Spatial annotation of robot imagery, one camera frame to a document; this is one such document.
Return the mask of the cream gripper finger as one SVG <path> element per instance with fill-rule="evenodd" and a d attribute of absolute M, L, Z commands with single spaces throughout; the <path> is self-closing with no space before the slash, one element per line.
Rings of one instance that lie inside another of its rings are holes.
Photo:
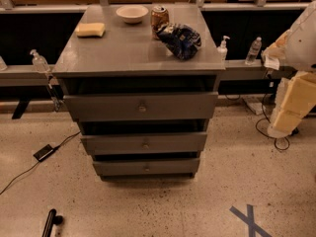
<path fill-rule="evenodd" d="M 267 132 L 273 138 L 287 137 L 292 134 L 300 123 L 301 118 L 298 115 L 285 110 L 274 109 Z"/>

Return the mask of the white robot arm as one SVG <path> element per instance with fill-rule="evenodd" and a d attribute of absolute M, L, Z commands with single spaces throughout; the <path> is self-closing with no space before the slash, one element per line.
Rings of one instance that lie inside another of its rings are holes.
<path fill-rule="evenodd" d="M 297 73 L 282 78 L 268 127 L 273 138 L 287 137 L 316 106 L 316 1 L 262 54 L 264 66 L 278 70 L 283 60 Z"/>

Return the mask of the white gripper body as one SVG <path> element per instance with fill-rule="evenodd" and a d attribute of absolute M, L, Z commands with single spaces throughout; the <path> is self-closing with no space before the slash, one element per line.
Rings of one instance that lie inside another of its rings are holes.
<path fill-rule="evenodd" d="M 298 72 L 292 77 L 280 106 L 285 111 L 305 117 L 316 106 L 316 74 Z"/>

